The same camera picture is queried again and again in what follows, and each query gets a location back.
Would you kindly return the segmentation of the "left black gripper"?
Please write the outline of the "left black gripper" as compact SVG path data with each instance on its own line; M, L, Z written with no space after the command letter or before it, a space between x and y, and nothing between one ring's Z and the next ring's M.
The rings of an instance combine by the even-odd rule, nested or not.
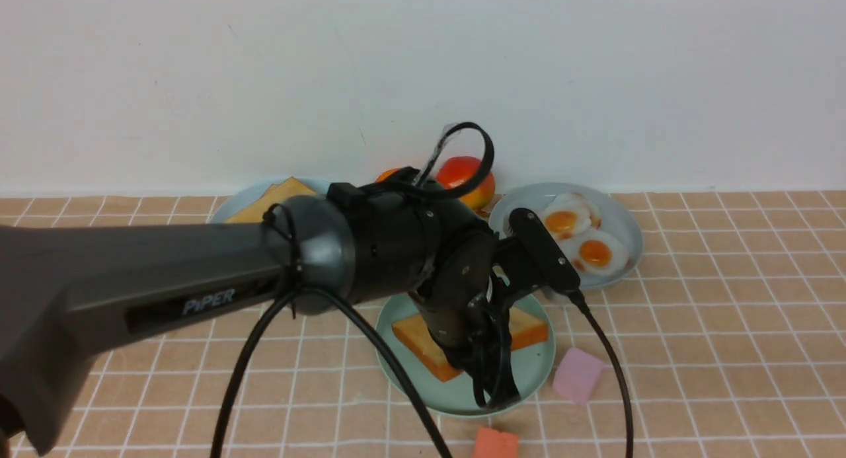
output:
M426 284L410 298L449 364L473 379L478 407L504 410L519 401L511 354L513 298L505 278L492 274L481 290L466 284Z

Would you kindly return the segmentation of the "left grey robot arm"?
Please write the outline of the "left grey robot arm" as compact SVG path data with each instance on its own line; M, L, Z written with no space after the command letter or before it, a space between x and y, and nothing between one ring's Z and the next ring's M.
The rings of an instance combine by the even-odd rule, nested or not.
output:
M252 352L284 307L341 310L405 388L410 377L355 305L408 293L483 408L519 398L507 307L492 270L504 242L429 178L272 203L256 223L34 229L2 226L2 456L24 433L54 448L97 356L271 299L236 363L212 456Z

